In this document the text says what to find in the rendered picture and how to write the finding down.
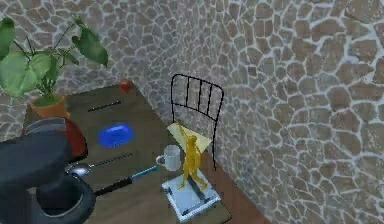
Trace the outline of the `brown wooden table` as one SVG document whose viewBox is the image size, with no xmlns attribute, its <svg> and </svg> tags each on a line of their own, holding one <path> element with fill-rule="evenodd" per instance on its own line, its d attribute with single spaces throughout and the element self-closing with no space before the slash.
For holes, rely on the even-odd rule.
<svg viewBox="0 0 384 224">
<path fill-rule="evenodd" d="M 120 100 L 119 105 L 87 112 L 99 105 Z M 88 146 L 88 164 L 131 153 L 131 156 L 92 169 L 84 180 L 97 191 L 155 165 L 155 159 L 166 146 L 175 142 L 166 126 L 141 92 L 132 87 L 124 93 L 117 85 L 68 95 L 67 109 Z M 105 148 L 98 141 L 100 130 L 126 123 L 133 138 L 117 147 Z M 178 176 L 160 167 L 133 180 L 114 192 L 99 196 L 92 215 L 84 224 L 180 224 L 161 184 Z"/>
</svg>

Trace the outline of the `black pencil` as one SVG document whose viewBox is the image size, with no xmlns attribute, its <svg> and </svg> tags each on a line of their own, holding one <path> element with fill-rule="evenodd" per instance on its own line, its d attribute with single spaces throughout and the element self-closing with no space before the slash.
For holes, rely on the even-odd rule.
<svg viewBox="0 0 384 224">
<path fill-rule="evenodd" d="M 108 103 L 108 104 L 104 104 L 104 105 L 99 105 L 99 106 L 96 106 L 96 107 L 92 107 L 90 109 L 87 110 L 87 112 L 93 112 L 93 111 L 97 111 L 97 110 L 101 110 L 101 109 L 104 109 L 104 108 L 107 108 L 107 107 L 111 107 L 111 106 L 115 106 L 115 105 L 119 105 L 121 104 L 122 102 L 120 100 L 117 100 L 115 102 L 112 102 L 112 103 Z"/>
</svg>

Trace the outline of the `silver spoon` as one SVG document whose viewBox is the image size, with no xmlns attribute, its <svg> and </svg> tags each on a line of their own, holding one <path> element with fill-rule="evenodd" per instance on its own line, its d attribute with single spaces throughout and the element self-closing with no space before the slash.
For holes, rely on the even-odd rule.
<svg viewBox="0 0 384 224">
<path fill-rule="evenodd" d="M 97 166 L 102 166 L 102 165 L 105 165 L 105 164 L 108 164 L 108 163 L 111 163 L 113 161 L 116 161 L 116 160 L 119 160 L 119 159 L 122 159 L 122 158 L 126 158 L 126 157 L 129 157 L 131 156 L 131 153 L 125 153 L 123 155 L 120 155 L 120 156 L 117 156 L 117 157 L 114 157 L 112 159 L 107 159 L 107 160 L 104 160 L 104 161 L 101 161 L 101 162 L 98 162 L 96 164 L 88 164 L 88 163 L 79 163 L 79 162 L 76 162 L 74 164 L 71 164 L 67 167 L 66 169 L 66 173 L 67 174 L 77 174 L 79 176 L 86 176 L 90 173 L 90 171 L 94 168 L 94 167 L 97 167 Z"/>
</svg>

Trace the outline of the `blue plate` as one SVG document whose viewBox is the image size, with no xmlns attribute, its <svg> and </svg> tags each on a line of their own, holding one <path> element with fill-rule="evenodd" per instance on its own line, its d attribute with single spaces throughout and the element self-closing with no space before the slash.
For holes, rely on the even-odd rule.
<svg viewBox="0 0 384 224">
<path fill-rule="evenodd" d="M 133 136 L 133 129 L 128 124 L 119 123 L 100 130 L 98 141 L 103 147 L 115 147 L 127 143 Z"/>
</svg>

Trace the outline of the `blue handled tool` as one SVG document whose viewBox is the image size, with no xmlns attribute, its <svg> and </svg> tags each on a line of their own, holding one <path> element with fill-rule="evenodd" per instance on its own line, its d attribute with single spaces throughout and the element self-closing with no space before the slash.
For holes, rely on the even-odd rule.
<svg viewBox="0 0 384 224">
<path fill-rule="evenodd" d="M 131 180 L 134 180 L 134 179 L 136 179 L 136 178 L 138 178 L 138 177 L 140 177 L 140 176 L 146 175 L 146 174 L 148 174 L 148 173 L 150 173 L 150 172 L 152 172 L 152 171 L 156 171 L 157 169 L 158 169 L 158 166 L 157 166 L 157 165 L 154 165 L 154 166 L 152 166 L 152 167 L 150 167 L 150 168 L 144 169 L 144 170 L 142 170 L 142 171 L 139 171 L 139 172 L 137 172 L 137 173 L 131 175 L 130 179 L 131 179 Z"/>
</svg>

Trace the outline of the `white mug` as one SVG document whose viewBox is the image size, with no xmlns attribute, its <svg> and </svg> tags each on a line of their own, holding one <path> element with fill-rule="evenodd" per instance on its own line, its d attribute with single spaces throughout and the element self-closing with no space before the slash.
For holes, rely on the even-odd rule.
<svg viewBox="0 0 384 224">
<path fill-rule="evenodd" d="M 177 145 L 168 145 L 163 154 L 156 158 L 156 163 L 168 171 L 177 171 L 181 166 L 180 153 Z"/>
</svg>

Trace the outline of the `yellow human statue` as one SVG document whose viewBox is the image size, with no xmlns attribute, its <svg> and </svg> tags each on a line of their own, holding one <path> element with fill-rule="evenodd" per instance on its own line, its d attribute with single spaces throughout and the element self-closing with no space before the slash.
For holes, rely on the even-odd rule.
<svg viewBox="0 0 384 224">
<path fill-rule="evenodd" d="M 195 135 L 187 135 L 179 123 L 177 123 L 177 126 L 179 127 L 180 133 L 186 141 L 182 182 L 177 187 L 177 189 L 180 190 L 183 188 L 187 178 L 191 177 L 195 182 L 200 184 L 200 189 L 204 190 L 207 187 L 207 183 L 198 176 L 198 170 L 201 165 L 201 153 L 196 145 L 197 137 Z"/>
</svg>

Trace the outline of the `red apple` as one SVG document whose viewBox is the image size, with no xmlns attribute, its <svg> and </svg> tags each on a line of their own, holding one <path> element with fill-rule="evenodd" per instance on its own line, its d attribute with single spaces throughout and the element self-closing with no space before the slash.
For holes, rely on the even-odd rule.
<svg viewBox="0 0 384 224">
<path fill-rule="evenodd" d="M 122 92 L 128 93 L 132 89 L 132 81 L 128 79 L 123 79 L 119 82 L 119 88 Z"/>
</svg>

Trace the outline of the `black coffee machine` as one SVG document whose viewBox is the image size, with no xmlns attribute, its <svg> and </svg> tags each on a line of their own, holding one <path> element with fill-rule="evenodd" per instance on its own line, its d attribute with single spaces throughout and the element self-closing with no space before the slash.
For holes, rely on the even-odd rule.
<svg viewBox="0 0 384 224">
<path fill-rule="evenodd" d="M 33 122 L 21 136 L 0 142 L 0 200 L 60 180 L 87 153 L 86 138 L 70 119 Z"/>
</svg>

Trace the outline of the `green houseplant in orange pot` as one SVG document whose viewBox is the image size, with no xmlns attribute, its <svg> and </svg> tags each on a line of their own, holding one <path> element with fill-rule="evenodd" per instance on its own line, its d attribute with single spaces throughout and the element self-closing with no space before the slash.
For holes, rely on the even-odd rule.
<svg viewBox="0 0 384 224">
<path fill-rule="evenodd" d="M 70 62 L 79 64 L 72 54 L 76 49 L 83 57 L 105 67 L 109 55 L 99 34 L 88 27 L 80 16 L 74 16 L 59 40 L 41 50 L 34 48 L 27 38 L 28 50 L 15 40 L 14 21 L 5 17 L 0 22 L 0 88 L 10 98 L 20 98 L 37 90 L 39 97 L 30 103 L 31 109 L 41 118 L 69 118 L 66 98 L 55 90 L 60 70 Z"/>
</svg>

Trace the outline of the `black pan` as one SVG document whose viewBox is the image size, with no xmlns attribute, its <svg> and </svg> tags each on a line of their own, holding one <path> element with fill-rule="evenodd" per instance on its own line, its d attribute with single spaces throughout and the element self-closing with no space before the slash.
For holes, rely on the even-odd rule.
<svg viewBox="0 0 384 224">
<path fill-rule="evenodd" d="M 36 199 L 42 214 L 37 224 L 83 224 L 92 214 L 96 198 L 132 183 L 130 177 L 93 191 L 79 175 L 65 175 L 50 189 L 38 188 Z"/>
</svg>

